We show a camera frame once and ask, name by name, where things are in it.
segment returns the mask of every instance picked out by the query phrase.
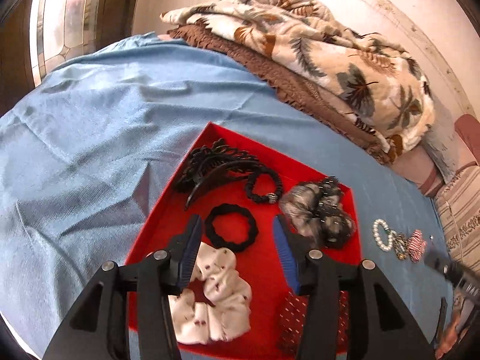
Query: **blue bedsheet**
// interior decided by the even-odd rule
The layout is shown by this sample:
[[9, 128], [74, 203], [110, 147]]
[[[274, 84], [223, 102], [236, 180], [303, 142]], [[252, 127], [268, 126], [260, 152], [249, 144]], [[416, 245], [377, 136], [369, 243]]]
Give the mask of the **blue bedsheet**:
[[362, 149], [275, 99], [227, 56], [134, 36], [68, 61], [0, 119], [0, 311], [42, 355], [105, 260], [125, 261], [166, 182], [208, 121], [336, 175], [353, 188], [363, 256], [426, 337], [452, 289], [371, 235], [376, 218], [420, 228], [446, 251], [430, 199]]

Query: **black scrunchie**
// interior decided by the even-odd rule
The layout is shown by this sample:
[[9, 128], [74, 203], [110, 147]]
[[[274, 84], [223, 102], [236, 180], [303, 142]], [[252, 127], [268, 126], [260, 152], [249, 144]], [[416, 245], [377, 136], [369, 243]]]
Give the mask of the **black scrunchie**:
[[[258, 176], [262, 173], [269, 175], [275, 183], [275, 192], [267, 193], [267, 195], [257, 195], [254, 193], [254, 186], [257, 182]], [[267, 168], [266, 166], [258, 167], [253, 173], [248, 176], [247, 183], [245, 185], [245, 192], [247, 193], [247, 198], [253, 200], [255, 203], [270, 203], [275, 204], [283, 195], [283, 184], [280, 176], [273, 169]]]
[[[239, 244], [234, 242], [227, 242], [222, 237], [220, 237], [213, 227], [213, 220], [218, 215], [232, 214], [236, 212], [237, 214], [243, 215], [248, 219], [248, 224], [250, 229], [248, 230], [248, 238]], [[205, 235], [208, 237], [213, 247], [218, 248], [227, 248], [234, 253], [239, 253], [247, 249], [251, 244], [255, 242], [255, 238], [258, 234], [257, 222], [253, 215], [246, 208], [240, 207], [236, 204], [227, 204], [223, 203], [217, 207], [213, 207], [210, 214], [208, 214], [207, 219], [205, 220]]]

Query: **brown blanket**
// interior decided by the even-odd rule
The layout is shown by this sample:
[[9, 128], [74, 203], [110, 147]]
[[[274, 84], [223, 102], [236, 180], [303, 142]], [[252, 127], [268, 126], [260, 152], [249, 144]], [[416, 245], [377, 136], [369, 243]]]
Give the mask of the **brown blanket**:
[[292, 72], [286, 67], [241, 44], [223, 39], [198, 25], [185, 25], [169, 31], [172, 38], [183, 38], [190, 46], [217, 51], [228, 55], [261, 80], [266, 81], [275, 91], [280, 101], [313, 116], [333, 131], [343, 135], [364, 149], [379, 163], [389, 162], [388, 155], [382, 150], [380, 140], [356, 127], [345, 116], [339, 114], [326, 103], [320, 91], [324, 89]]

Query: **floral blanket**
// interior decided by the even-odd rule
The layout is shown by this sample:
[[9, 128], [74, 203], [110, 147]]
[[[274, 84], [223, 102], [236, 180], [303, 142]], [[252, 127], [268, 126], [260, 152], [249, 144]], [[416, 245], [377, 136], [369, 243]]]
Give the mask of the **floral blanket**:
[[359, 35], [316, 0], [220, 0], [165, 12], [165, 23], [202, 23], [340, 97], [386, 138], [392, 161], [434, 122], [428, 80], [399, 44]]

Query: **striped fabric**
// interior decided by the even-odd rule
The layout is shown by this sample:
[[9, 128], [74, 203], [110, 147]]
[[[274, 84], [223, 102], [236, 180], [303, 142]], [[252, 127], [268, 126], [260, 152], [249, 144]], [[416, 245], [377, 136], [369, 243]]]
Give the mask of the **striped fabric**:
[[435, 205], [450, 256], [480, 273], [480, 167], [457, 174], [435, 197]]

